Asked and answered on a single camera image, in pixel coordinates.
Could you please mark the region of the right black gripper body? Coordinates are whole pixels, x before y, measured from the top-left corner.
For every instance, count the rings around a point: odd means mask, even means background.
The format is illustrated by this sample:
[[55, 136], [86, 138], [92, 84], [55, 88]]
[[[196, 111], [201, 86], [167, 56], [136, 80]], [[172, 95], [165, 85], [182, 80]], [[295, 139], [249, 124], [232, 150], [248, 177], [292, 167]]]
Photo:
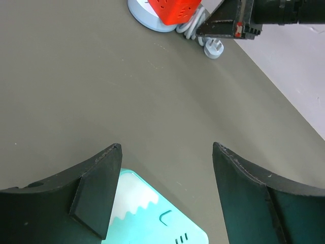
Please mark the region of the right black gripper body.
[[324, 1], [242, 1], [236, 39], [251, 39], [264, 24], [324, 24]]

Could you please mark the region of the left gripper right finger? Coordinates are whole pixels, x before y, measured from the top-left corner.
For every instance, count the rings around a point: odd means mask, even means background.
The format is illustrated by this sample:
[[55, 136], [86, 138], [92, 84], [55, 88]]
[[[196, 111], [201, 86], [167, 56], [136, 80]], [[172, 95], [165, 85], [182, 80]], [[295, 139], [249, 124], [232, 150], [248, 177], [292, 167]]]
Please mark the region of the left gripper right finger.
[[324, 189], [280, 176], [218, 142], [212, 157], [229, 243], [324, 243]]

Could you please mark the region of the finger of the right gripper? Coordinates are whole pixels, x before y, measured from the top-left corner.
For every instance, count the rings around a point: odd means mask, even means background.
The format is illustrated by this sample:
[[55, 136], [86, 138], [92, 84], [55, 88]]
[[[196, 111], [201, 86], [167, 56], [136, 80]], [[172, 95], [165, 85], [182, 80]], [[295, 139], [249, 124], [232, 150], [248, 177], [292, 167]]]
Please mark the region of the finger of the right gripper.
[[196, 34], [200, 37], [233, 38], [239, 12], [240, 1], [221, 1], [211, 15], [198, 27]]

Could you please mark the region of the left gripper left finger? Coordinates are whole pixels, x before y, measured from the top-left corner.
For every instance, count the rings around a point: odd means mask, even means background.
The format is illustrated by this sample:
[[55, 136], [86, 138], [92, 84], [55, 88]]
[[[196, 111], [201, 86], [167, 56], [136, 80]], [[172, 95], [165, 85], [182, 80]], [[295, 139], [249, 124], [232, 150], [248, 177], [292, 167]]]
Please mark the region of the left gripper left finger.
[[1, 190], [1, 243], [101, 243], [106, 239], [122, 148], [24, 188]]

